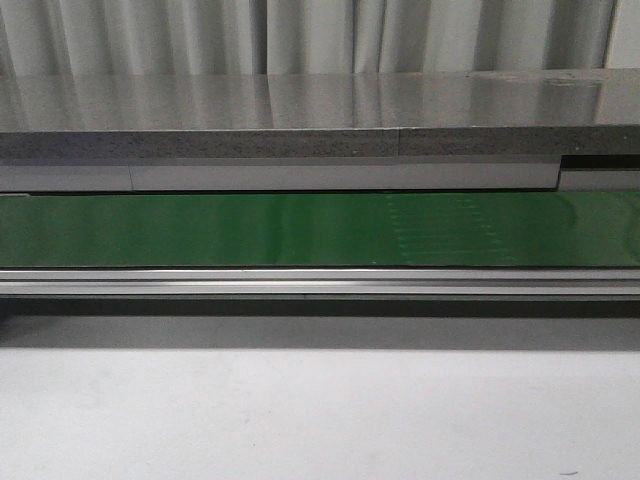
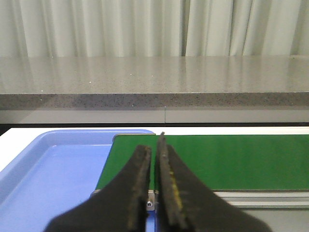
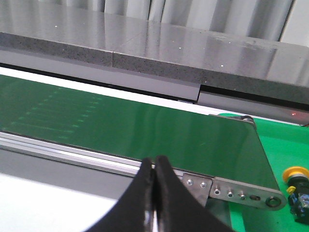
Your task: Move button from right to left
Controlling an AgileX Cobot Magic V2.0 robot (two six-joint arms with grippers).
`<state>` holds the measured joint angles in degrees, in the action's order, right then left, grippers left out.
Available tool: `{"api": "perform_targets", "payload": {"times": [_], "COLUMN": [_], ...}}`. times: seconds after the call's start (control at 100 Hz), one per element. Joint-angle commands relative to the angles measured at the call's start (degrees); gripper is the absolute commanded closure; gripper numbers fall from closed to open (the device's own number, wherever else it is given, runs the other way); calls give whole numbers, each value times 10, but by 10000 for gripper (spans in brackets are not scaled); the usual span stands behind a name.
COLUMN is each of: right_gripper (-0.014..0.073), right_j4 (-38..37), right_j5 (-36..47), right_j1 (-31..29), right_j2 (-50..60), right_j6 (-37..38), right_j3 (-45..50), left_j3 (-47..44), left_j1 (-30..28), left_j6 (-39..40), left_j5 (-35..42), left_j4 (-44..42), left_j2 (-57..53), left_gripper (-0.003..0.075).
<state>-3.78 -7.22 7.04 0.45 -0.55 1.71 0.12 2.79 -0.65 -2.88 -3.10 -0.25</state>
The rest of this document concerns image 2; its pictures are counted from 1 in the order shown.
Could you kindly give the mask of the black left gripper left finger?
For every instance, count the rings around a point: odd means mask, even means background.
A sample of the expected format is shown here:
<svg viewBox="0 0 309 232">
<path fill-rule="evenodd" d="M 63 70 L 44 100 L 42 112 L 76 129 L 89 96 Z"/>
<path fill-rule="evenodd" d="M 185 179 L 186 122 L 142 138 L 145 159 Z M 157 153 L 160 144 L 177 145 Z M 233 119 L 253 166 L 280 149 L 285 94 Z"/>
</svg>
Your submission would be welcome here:
<svg viewBox="0 0 309 232">
<path fill-rule="evenodd" d="M 151 149 L 138 145 L 115 178 L 86 202 L 50 221 L 47 232 L 144 232 Z"/>
</svg>

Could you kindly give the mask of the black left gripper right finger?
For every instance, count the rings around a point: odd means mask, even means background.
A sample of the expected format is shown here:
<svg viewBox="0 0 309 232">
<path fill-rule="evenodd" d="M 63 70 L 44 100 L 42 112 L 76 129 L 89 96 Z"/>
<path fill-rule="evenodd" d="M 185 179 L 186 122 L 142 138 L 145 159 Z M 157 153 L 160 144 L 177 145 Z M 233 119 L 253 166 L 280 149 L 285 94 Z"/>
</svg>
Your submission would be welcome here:
<svg viewBox="0 0 309 232">
<path fill-rule="evenodd" d="M 263 221 L 217 196 L 187 167 L 165 135 L 156 149 L 157 230 L 160 232 L 269 232 Z"/>
</svg>

